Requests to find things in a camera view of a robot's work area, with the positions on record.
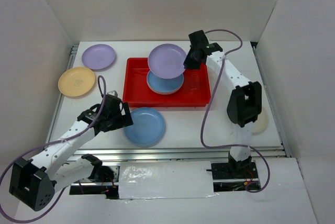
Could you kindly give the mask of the blue plate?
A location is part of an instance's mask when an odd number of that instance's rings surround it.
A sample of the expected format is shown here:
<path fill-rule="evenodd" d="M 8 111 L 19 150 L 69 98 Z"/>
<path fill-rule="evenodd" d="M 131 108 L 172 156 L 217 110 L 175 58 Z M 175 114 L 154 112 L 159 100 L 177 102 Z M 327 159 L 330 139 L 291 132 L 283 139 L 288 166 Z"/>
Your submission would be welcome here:
<path fill-rule="evenodd" d="M 138 147 L 157 144 L 165 133 L 165 120 L 156 109 L 141 107 L 131 112 L 133 125 L 124 129 L 126 138 Z"/>
<path fill-rule="evenodd" d="M 151 71 L 149 71 L 147 74 L 147 85 L 152 91 L 158 91 L 158 92 L 178 91 L 182 87 L 183 83 L 184 83 L 183 74 L 173 79 L 160 78 L 155 74 L 153 74 Z"/>

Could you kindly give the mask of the pink plate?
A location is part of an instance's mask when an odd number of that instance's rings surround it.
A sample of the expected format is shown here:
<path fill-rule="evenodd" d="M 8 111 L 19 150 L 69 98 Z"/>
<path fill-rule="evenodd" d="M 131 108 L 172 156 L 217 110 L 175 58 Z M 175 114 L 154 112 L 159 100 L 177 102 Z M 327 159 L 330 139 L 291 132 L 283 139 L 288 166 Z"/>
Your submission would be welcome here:
<path fill-rule="evenodd" d="M 158 91 L 153 91 L 153 92 L 156 93 L 156 94 L 159 94 L 159 95 L 171 95 L 171 94 L 176 93 L 177 91 L 172 91 L 172 92 L 158 92 Z"/>

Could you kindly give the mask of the cream plate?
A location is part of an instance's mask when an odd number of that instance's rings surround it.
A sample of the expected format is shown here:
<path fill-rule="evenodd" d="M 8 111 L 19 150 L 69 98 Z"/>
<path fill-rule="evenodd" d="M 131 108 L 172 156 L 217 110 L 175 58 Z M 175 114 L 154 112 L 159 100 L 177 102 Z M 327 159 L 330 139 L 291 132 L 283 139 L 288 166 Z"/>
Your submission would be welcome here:
<path fill-rule="evenodd" d="M 253 124 L 254 128 L 252 134 L 253 135 L 261 134 L 266 130 L 268 124 L 269 124 L 269 116 L 266 109 L 263 106 L 261 113 L 258 115 L 257 121 Z"/>

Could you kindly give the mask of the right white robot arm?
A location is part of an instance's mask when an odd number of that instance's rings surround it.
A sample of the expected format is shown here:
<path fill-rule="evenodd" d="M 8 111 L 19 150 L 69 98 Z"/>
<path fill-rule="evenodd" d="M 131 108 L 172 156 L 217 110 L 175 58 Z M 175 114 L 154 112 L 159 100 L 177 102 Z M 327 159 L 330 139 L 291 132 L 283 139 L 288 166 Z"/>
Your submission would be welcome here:
<path fill-rule="evenodd" d="M 217 80 L 212 94 L 223 82 L 230 91 L 226 113 L 236 129 L 236 142 L 227 145 L 228 167 L 221 171 L 232 177 L 241 177 L 251 166 L 250 142 L 252 139 L 253 125 L 262 111 L 262 86 L 251 82 L 229 60 L 227 55 L 238 51 L 238 46 L 227 52 L 214 42 L 210 43 L 206 32 L 199 30 L 189 34 L 190 49 L 184 61 L 187 70 L 199 70 L 201 65 L 206 65 L 217 75 Z"/>

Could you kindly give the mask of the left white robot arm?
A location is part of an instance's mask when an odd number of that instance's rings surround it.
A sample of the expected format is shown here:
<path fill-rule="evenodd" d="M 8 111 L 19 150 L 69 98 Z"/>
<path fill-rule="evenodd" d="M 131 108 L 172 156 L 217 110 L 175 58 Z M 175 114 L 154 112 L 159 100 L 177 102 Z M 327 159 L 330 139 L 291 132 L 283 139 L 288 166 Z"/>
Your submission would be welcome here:
<path fill-rule="evenodd" d="M 101 132 L 133 125 L 129 105 L 108 94 L 105 101 L 83 111 L 58 142 L 46 147 L 29 160 L 14 162 L 9 193 L 34 211 L 40 211 L 59 190 L 81 180 L 99 181 L 103 177 L 102 161 L 84 154 L 75 162 L 67 160 L 84 144 Z"/>

